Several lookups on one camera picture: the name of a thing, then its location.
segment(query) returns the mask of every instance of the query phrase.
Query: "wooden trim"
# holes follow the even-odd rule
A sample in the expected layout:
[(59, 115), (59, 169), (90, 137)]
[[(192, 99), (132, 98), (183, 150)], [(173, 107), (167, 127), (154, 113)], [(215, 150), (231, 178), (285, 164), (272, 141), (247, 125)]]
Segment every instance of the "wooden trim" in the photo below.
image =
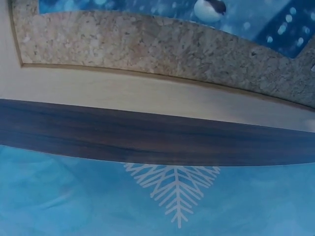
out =
[(315, 161), (315, 133), (0, 99), (0, 144), (88, 159), (200, 166)]

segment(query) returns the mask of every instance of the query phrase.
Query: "wood grain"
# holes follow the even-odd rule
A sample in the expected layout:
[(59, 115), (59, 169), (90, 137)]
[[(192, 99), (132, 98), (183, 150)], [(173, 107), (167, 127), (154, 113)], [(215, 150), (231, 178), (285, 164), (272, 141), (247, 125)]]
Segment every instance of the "wood grain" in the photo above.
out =
[(315, 133), (0, 99), (0, 144), (97, 160), (200, 166), (315, 162)]

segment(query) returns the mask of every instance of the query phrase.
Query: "white snowflake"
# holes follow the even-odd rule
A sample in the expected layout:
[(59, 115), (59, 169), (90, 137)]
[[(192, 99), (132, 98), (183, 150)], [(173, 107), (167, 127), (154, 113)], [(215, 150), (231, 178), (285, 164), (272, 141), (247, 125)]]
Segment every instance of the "white snowflake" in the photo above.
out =
[(199, 187), (209, 188), (219, 167), (170, 166), (125, 163), (124, 167), (143, 188), (152, 188), (151, 198), (165, 205), (165, 215), (173, 213), (171, 222), (177, 220), (178, 228), (182, 220), (188, 221), (185, 214), (193, 214), (192, 205), (203, 198)]

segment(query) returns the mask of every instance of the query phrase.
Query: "blue patterned surface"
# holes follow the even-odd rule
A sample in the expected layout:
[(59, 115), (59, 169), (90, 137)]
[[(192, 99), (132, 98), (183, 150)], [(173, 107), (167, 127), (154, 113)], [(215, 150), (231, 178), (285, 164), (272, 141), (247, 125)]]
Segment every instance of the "blue patterned surface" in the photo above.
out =
[[(203, 167), (124, 166), (0, 146), (0, 235), (315, 234), (315, 164), (206, 169), (212, 174)], [(197, 173), (194, 181), (185, 170)], [(199, 200), (196, 186), (204, 195)], [(182, 208), (188, 221), (181, 228), (171, 222), (174, 211), (165, 214), (177, 188), (181, 205), (193, 211)]]
[(314, 0), (222, 0), (218, 18), (204, 0), (39, 0), (40, 13), (116, 10), (197, 22), (296, 57), (315, 32)]

